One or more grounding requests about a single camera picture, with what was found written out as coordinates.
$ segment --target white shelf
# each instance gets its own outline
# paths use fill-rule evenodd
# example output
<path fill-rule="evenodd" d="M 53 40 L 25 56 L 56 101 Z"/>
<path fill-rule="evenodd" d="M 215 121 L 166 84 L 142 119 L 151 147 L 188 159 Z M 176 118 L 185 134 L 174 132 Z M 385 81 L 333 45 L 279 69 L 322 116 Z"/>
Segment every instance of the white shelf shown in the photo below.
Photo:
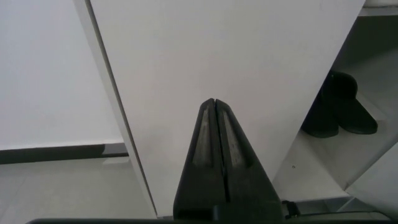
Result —
<path fill-rule="evenodd" d="M 358 16 L 396 16 L 398 15 L 398 7 L 364 7 Z"/>
<path fill-rule="evenodd" d="M 299 132 L 272 182 L 281 200 L 306 201 L 346 197 L 315 154 L 304 133 Z"/>

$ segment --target cabinet door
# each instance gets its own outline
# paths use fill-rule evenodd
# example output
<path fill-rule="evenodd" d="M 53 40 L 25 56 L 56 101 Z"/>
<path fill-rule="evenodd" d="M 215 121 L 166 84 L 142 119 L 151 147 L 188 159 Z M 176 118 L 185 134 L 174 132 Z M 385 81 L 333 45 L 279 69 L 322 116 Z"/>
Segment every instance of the cabinet door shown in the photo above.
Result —
<path fill-rule="evenodd" d="M 92 1 L 158 216 L 209 98 L 232 107 L 274 178 L 362 5 Z"/>
<path fill-rule="evenodd" d="M 398 217 L 398 143 L 377 160 L 347 192 L 392 218 Z"/>

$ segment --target black baseboard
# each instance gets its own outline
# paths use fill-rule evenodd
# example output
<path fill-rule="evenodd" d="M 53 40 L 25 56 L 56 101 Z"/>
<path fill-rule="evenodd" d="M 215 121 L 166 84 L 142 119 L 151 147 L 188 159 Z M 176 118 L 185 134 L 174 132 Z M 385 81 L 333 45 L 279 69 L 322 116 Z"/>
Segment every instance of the black baseboard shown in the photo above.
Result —
<path fill-rule="evenodd" d="M 104 153 L 104 150 L 104 144 L 2 150 L 0 164 L 129 156 L 127 152 Z"/>

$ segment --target floor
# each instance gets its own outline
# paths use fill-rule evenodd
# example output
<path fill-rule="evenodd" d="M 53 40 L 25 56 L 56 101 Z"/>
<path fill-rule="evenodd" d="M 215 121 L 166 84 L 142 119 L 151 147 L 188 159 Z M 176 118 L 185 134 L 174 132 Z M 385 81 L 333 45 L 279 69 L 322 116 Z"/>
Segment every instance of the floor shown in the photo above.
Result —
<path fill-rule="evenodd" d="M 0 224 L 155 218 L 128 157 L 0 165 Z"/>

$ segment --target baseboard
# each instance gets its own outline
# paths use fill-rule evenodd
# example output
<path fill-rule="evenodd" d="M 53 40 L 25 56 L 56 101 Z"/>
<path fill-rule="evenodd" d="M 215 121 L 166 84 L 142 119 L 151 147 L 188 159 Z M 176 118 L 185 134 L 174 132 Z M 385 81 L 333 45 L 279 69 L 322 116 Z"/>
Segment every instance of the baseboard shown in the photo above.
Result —
<path fill-rule="evenodd" d="M 123 143 L 0 151 L 0 164 L 129 156 Z"/>

